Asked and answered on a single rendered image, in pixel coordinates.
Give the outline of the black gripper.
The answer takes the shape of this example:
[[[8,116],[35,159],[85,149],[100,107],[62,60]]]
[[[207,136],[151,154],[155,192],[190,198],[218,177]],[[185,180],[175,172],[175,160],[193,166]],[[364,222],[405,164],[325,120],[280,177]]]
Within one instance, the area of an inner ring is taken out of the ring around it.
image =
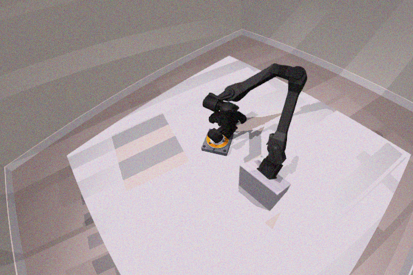
[[[236,111],[234,117],[230,120],[224,120],[223,118],[221,118],[221,115],[219,115],[218,117],[221,119],[221,127],[219,127],[218,129],[213,128],[208,132],[208,137],[215,143],[219,143],[223,139],[223,135],[229,139],[238,129],[236,125],[239,121],[241,121],[241,124],[246,122],[246,116],[240,111]]]

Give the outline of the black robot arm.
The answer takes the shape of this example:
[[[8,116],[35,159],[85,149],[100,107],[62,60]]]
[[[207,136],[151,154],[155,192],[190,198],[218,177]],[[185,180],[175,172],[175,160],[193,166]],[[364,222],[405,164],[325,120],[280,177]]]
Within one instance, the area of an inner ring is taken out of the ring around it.
[[[288,80],[288,93],[277,130],[275,133],[269,135],[269,141],[266,144],[268,145],[267,151],[269,155],[263,159],[259,168],[257,168],[257,170],[263,173],[269,180],[277,178],[283,166],[282,163],[286,160],[285,149],[289,125],[293,117],[297,99],[307,81],[305,69],[300,66],[292,67],[274,63],[263,71],[251,76],[249,79],[226,87],[225,91],[218,96],[209,93],[203,100],[203,107],[213,111],[209,116],[209,122],[218,123],[218,126],[221,126],[219,115],[221,115],[221,118],[224,120],[230,120],[239,109],[238,106],[230,103],[230,101],[240,101],[249,91],[276,76]]]

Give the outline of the orange round plate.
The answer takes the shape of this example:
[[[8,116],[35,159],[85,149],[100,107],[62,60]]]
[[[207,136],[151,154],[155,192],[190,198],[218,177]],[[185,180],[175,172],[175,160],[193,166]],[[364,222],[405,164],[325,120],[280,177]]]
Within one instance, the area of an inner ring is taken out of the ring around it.
[[[223,134],[222,134],[222,135],[223,135]],[[223,141],[225,141],[225,142],[223,142]],[[207,137],[206,137],[206,142],[207,142],[207,144],[208,144],[210,147],[212,147],[212,148],[214,148],[214,149],[221,149],[221,148],[225,147],[225,146],[228,144],[229,139],[226,138],[226,137],[223,135],[222,141],[219,142],[219,143],[215,143],[215,142],[212,141],[212,140],[208,137],[208,135],[207,135]],[[211,143],[211,144],[209,144],[209,143]]]

